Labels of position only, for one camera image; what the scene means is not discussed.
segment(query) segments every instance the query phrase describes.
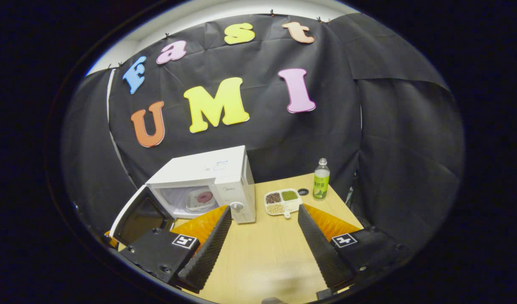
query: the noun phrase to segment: plastic bottle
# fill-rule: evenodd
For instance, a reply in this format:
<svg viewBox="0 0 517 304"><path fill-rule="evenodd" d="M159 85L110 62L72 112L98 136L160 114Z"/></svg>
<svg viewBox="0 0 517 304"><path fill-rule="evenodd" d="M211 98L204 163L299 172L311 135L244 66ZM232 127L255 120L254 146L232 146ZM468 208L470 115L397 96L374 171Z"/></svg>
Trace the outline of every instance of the plastic bottle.
<svg viewBox="0 0 517 304"><path fill-rule="evenodd" d="M313 197L317 200L323 200L328 192L330 168L326 165L327 163L326 158L321 158L318 161L318 167L314 170Z"/></svg>

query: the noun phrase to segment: foam letter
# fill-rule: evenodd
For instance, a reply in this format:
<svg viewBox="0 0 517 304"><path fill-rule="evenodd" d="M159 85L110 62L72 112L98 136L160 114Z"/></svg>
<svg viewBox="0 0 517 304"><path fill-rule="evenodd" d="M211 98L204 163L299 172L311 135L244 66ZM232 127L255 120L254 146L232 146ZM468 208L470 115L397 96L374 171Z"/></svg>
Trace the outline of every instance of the foam letter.
<svg viewBox="0 0 517 304"><path fill-rule="evenodd" d="M158 101L149 108L150 112L154 115L155 124L155 134L152 136L146 133L146 126L144 125L146 110L139 110L131 115L131 121L133 121L133 125L135 125L136 139L139 144L146 148L156 146L164 139L164 124L162 123L162 112L160 111L162 106L164 106L164 102Z"/></svg>
<svg viewBox="0 0 517 304"><path fill-rule="evenodd" d="M290 104L287 106L288 112L299 113L312 111L316 108L316 104L309 99L307 88L303 76L307 74L304 69L286 69L281 70L277 75L283 77L287 83L289 90Z"/></svg>
<svg viewBox="0 0 517 304"><path fill-rule="evenodd" d="M225 41L228 44L236 44L251 41L254 38L253 26L249 23L233 24L225 29Z"/></svg>
<svg viewBox="0 0 517 304"><path fill-rule="evenodd" d="M176 42L170 43L168 46L162 48L159 57L157 58L158 64L167 63L170 60L178 60L187 54L185 50L185 45L187 42L185 40L180 40Z"/></svg>
<svg viewBox="0 0 517 304"><path fill-rule="evenodd" d="M196 133L208 129L208 123L202 120L202 113L214 127L218 126L223 108L225 125L248 121L249 113L243 109L239 94L239 86L242 83L243 79L239 77L224 79L217 89L215 98L212 98L203 87L194 87L185 91L183 97L189 100L191 108L192 125L189 131Z"/></svg>
<svg viewBox="0 0 517 304"><path fill-rule="evenodd" d="M127 83L129 83L129 86L131 86L131 94L135 94L136 90L142 83L144 82L144 76L140 77L139 75L142 75L146 69L144 68L144 62L146 60L146 56L140 57L138 60L133 63L131 68L123 74L123 78L127 80Z"/></svg>
<svg viewBox="0 0 517 304"><path fill-rule="evenodd" d="M294 40L301 43L313 43L314 38L305 36L303 31L308 31L309 27L304 27L299 22L293 21L289 23L285 23L282 25L285 29L289 29L290 36L294 38Z"/></svg>

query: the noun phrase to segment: divided food tray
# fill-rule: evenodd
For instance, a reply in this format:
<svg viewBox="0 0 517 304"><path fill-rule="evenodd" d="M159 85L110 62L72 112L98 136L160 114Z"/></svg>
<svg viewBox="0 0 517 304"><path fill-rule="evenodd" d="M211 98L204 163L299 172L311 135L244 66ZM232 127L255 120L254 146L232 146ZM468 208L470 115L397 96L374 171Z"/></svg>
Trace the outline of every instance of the divided food tray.
<svg viewBox="0 0 517 304"><path fill-rule="evenodd" d="M269 215L284 214L287 219L290 218L291 212L298 211L299 205L302 203L303 201L301 200L301 196L297 190L292 188L275 190L264 195L264 207L266 208L266 213Z"/></svg>

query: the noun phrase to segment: microwave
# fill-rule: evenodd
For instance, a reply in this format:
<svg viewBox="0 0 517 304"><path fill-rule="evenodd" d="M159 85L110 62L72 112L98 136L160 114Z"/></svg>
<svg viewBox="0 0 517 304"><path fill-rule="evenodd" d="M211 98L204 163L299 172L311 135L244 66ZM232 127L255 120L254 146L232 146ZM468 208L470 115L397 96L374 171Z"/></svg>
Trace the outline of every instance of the microwave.
<svg viewBox="0 0 517 304"><path fill-rule="evenodd" d="M254 223L254 179L245 146L172 158L129 199L110 236L131 244L175 219L193 219L228 205L234 221Z"/></svg>

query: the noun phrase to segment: white wall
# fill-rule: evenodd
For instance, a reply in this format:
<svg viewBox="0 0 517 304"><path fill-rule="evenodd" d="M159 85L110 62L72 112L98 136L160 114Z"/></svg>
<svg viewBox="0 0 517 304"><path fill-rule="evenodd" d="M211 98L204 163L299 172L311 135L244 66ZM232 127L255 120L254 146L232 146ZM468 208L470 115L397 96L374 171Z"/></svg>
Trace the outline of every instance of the white wall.
<svg viewBox="0 0 517 304"><path fill-rule="evenodd" d="M138 43L138 40L121 40L114 44L114 46L105 52L93 67L91 67L88 75L106 69L110 64L112 67L117 67L119 62L124 62L135 54Z"/></svg>
<svg viewBox="0 0 517 304"><path fill-rule="evenodd" d="M152 43L165 37L165 33L176 33L188 27L230 16L246 14L294 15L328 21L339 16L352 14L355 9L335 0L193 0L163 12L108 50L88 74L106 69L109 64L129 59Z"/></svg>

